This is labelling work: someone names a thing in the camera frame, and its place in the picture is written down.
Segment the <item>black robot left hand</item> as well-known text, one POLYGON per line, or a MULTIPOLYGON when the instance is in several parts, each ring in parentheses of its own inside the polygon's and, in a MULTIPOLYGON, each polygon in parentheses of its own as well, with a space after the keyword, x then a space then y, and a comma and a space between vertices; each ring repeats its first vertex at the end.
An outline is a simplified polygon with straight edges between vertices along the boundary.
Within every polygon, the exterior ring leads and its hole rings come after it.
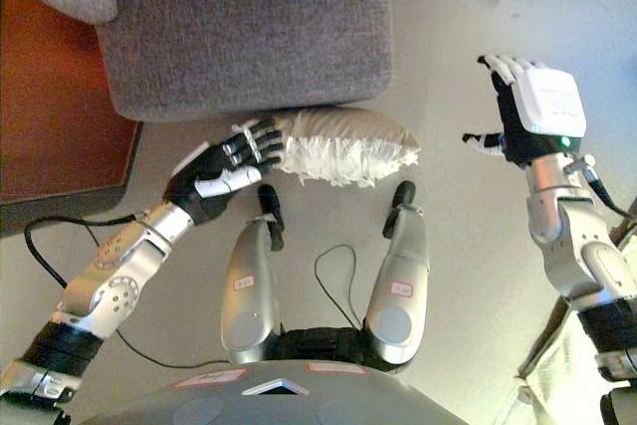
POLYGON ((273 117, 241 126, 231 137, 207 142, 184 158, 170 177, 163 199, 196 225, 214 220, 241 190, 260 182, 281 161, 283 134, 273 117))

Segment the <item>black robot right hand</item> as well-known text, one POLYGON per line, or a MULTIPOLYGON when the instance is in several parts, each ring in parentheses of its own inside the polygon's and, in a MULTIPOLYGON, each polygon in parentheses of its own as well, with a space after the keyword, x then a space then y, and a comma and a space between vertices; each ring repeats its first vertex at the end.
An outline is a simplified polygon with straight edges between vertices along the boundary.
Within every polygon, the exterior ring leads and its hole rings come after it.
POLYGON ((466 132, 465 144, 520 168, 545 156, 579 152, 586 118, 573 75, 504 55, 482 55, 477 62, 489 71, 503 130, 466 132))

